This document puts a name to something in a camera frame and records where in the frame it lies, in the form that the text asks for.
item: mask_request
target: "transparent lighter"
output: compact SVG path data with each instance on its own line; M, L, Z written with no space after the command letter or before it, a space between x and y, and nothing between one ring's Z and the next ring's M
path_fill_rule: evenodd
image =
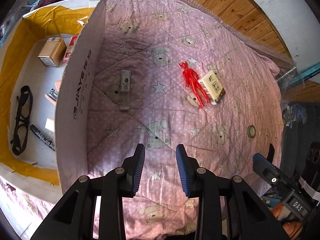
M122 111L130 109L130 81L131 71L123 70L121 72L120 85L120 110Z

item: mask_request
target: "black marker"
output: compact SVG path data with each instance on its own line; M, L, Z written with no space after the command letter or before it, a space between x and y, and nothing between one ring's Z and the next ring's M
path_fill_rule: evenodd
M33 124L30 125L30 130L41 140L43 141L51 150L54 151L54 143L50 141L37 127Z

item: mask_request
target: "wooden panel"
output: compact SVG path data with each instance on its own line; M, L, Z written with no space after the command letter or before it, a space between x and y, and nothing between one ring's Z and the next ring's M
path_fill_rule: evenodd
M296 101L320 103L320 84L306 81L304 85L305 88L296 96Z
M282 38L267 16L252 0L194 0L226 24L247 35L257 43L284 55L288 54Z

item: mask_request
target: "figurine head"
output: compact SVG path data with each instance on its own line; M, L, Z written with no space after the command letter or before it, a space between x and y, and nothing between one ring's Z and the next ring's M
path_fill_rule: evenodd
M183 67L184 69L188 68L187 62L182 62L181 64L179 63L180 67Z

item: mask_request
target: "small brown box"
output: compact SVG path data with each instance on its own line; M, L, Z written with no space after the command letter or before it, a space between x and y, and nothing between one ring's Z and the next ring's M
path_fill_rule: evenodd
M67 46L63 38L52 37L45 42L38 58L40 58L47 67L58 67L66 49Z

